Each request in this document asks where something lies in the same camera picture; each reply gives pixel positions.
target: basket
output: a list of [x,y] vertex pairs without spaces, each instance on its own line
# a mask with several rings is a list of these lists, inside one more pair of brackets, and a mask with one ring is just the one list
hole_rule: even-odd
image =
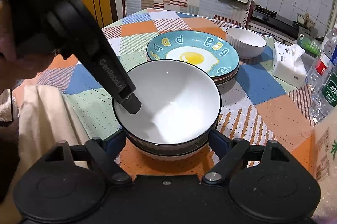
[[321,53],[320,42],[311,35],[310,31],[303,27],[300,27],[297,44],[313,57],[317,57]]

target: plastic bag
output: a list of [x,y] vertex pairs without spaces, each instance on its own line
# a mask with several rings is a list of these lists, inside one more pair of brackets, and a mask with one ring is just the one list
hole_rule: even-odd
[[321,201],[314,212],[318,224],[337,223],[337,108],[314,128],[312,175],[321,187]]

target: bottle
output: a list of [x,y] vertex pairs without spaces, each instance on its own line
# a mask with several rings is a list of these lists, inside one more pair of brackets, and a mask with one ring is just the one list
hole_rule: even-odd
[[336,42],[337,23],[334,28],[326,34],[321,45],[321,55],[315,59],[306,79],[309,88],[313,91],[313,98],[315,97],[315,94],[319,92],[319,88],[323,85],[325,79],[329,76],[328,74],[325,74],[323,77],[323,74],[328,68],[330,61],[333,61],[331,58],[336,48]]
[[337,105],[337,66],[320,88],[316,98],[312,100],[309,108],[310,116],[314,122],[321,122]]

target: wooden chair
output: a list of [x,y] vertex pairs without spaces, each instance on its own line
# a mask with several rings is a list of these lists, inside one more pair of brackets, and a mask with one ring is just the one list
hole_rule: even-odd
[[82,0],[82,2],[101,28],[118,20],[115,0]]

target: human hand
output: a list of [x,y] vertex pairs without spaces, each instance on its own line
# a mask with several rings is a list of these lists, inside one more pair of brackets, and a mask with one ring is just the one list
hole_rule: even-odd
[[0,0],[0,93],[13,88],[17,80],[34,78],[51,64],[54,54],[29,54],[16,58],[13,39],[11,6],[8,0]]

